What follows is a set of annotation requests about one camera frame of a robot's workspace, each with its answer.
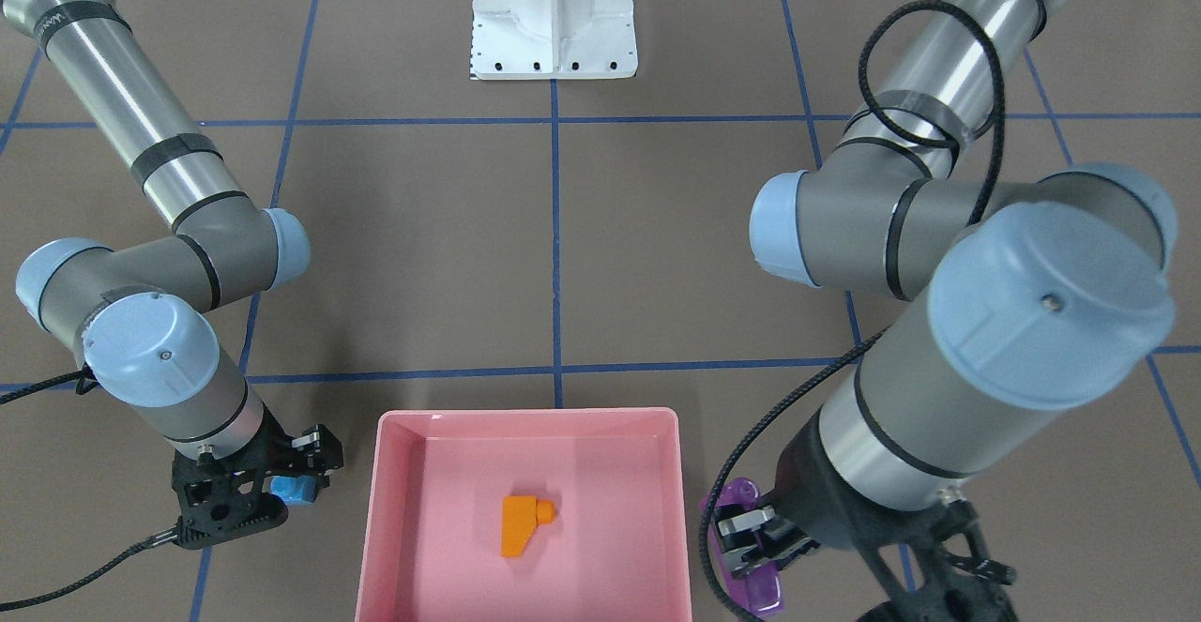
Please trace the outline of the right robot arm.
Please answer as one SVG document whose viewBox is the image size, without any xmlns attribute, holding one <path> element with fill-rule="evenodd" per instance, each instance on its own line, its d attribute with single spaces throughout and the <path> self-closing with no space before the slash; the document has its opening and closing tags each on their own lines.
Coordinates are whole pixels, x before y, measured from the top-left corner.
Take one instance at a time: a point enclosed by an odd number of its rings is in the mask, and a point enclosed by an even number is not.
<svg viewBox="0 0 1201 622">
<path fill-rule="evenodd" d="M 279 482 L 317 494 L 342 468 L 342 445 L 322 425 L 283 427 L 209 317 L 304 275 L 303 225 L 247 195 L 116 0 L 2 0 L 2 24 L 36 44 L 160 226 L 131 243 L 64 237 L 34 249 L 17 298 L 84 379 L 175 456 L 168 540 L 199 550 L 281 526 L 292 504 Z"/>
</svg>

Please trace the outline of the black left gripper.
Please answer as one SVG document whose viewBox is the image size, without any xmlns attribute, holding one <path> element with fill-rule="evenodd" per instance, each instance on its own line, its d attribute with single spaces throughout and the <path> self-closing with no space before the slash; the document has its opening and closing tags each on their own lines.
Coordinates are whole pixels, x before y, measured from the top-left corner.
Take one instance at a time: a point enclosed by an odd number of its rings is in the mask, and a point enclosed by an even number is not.
<svg viewBox="0 0 1201 622">
<path fill-rule="evenodd" d="M 760 562 L 775 563 L 779 575 L 821 549 L 858 554 L 885 596 L 865 621 L 1016 620 L 1008 596 L 1015 570 L 991 557 L 969 502 L 936 501 L 918 512 L 876 504 L 836 472 L 818 424 L 785 445 L 773 489 L 760 494 L 776 512 Z M 739 620 L 763 618 L 725 596 L 718 572 L 715 592 Z"/>
</svg>

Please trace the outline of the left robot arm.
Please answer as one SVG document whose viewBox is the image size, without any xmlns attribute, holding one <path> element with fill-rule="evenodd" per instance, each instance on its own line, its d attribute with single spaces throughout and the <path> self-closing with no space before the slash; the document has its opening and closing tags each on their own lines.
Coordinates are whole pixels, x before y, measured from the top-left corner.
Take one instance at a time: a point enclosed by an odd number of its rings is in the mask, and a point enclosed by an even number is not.
<svg viewBox="0 0 1201 622">
<path fill-rule="evenodd" d="M 1069 0 L 919 0 L 859 54 L 864 103 L 815 172 L 752 208 L 765 271 L 876 291 L 896 322 L 785 395 L 734 447 L 698 550 L 737 620 L 778 572 L 854 551 L 885 593 L 866 621 L 1012 621 L 964 482 L 1115 390 L 1175 325 L 1166 190 L 1123 165 L 998 183 L 1004 79 Z"/>
</svg>

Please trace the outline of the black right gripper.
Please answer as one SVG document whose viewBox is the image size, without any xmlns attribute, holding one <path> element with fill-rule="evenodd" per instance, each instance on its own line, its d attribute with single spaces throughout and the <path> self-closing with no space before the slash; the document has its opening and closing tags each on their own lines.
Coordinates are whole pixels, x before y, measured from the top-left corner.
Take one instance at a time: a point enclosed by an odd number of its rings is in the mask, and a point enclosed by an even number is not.
<svg viewBox="0 0 1201 622">
<path fill-rule="evenodd" d="M 329 486 L 327 473 L 340 468 L 343 445 L 330 429 L 316 424 L 291 437 L 265 411 L 252 438 L 231 455 L 201 451 L 193 459 L 175 453 L 172 489 L 180 516 L 171 542 L 202 550 L 279 527 L 289 510 L 271 494 L 271 479 L 311 480 L 319 490 Z"/>
</svg>

